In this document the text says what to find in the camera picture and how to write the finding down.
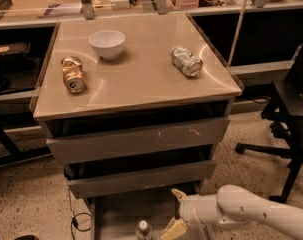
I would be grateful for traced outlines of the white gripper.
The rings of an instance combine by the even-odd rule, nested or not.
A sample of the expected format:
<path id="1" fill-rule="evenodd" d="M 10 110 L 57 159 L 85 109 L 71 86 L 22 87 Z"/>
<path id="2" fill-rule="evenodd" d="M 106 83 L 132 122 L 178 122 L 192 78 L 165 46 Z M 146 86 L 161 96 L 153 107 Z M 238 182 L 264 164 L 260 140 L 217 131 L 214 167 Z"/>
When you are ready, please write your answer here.
<path id="1" fill-rule="evenodd" d="M 179 215 L 181 219 L 172 218 L 160 234 L 159 240 L 177 240 L 187 232 L 187 225 L 216 224 L 221 219 L 221 209 L 218 207 L 215 195 L 195 194 L 187 196 L 176 188 L 173 188 L 171 192 L 180 203 Z"/>

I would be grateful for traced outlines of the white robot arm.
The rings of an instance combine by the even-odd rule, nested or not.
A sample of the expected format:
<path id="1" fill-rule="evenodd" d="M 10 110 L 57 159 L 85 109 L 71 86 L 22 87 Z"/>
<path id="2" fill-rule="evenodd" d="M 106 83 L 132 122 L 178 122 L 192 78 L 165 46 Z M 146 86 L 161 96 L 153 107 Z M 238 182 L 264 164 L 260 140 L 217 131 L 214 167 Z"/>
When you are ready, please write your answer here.
<path id="1" fill-rule="evenodd" d="M 222 228 L 246 228 L 255 222 L 291 237 L 303 240 L 303 209 L 259 197 L 236 186 L 225 185 L 216 194 L 186 195 L 171 192 L 179 202 L 179 218 L 172 218 L 159 240 L 177 240 L 190 229 L 216 225 Z"/>

